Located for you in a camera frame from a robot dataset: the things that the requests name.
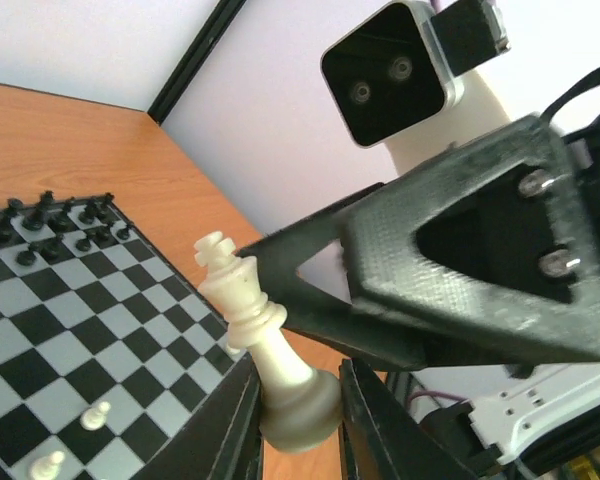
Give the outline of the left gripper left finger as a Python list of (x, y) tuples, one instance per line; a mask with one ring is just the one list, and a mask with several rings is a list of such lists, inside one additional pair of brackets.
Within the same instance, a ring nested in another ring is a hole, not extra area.
[(141, 479), (261, 479), (260, 380), (237, 362), (192, 419), (140, 472)]

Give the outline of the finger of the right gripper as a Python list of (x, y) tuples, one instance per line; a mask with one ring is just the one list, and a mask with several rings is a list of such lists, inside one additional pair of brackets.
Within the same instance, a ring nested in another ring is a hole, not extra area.
[(261, 289), (287, 310), (284, 327), (327, 345), (378, 371), (420, 370), (427, 366), (421, 336), (415, 331), (362, 314), (308, 283), (298, 267), (339, 238), (337, 215), (379, 190), (374, 183), (238, 251), (257, 259)]

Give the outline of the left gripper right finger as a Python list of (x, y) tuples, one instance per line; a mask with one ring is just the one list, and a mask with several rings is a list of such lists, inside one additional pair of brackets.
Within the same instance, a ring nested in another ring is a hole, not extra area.
[(366, 363), (347, 359), (339, 375), (343, 479), (472, 480), (473, 472), (418, 426)]

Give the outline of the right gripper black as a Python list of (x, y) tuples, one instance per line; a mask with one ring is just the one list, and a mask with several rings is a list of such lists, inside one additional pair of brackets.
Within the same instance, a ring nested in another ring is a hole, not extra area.
[(527, 116), (360, 201), (353, 304), (496, 353), (600, 362), (600, 113), (560, 138)]

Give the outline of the white chess king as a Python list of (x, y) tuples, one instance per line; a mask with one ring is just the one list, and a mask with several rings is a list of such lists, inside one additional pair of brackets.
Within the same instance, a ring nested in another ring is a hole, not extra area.
[(228, 324), (227, 348), (247, 351), (261, 383), (260, 431), (276, 450), (309, 451), (342, 422), (338, 378), (306, 363), (282, 333), (287, 309), (261, 286), (258, 260), (239, 257), (236, 245), (220, 231), (195, 244), (195, 260), (207, 269), (199, 292)]

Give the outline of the white chess pawn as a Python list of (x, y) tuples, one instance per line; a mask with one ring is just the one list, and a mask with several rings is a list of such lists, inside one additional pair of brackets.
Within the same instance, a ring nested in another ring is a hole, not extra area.
[(100, 401), (85, 410), (80, 417), (81, 426), (88, 431), (95, 431), (106, 424), (111, 404), (108, 401)]
[(66, 454), (56, 450), (33, 461), (29, 466), (28, 477), (30, 480), (54, 480), (58, 477)]

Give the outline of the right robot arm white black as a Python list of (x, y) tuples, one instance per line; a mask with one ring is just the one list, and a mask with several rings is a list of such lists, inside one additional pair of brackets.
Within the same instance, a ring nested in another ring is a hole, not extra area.
[[(539, 115), (451, 147), (241, 250), (293, 331), (345, 355), (343, 473), (545, 473), (600, 444), (600, 115), (593, 70)], [(418, 424), (382, 371), (503, 364), (523, 382)]]

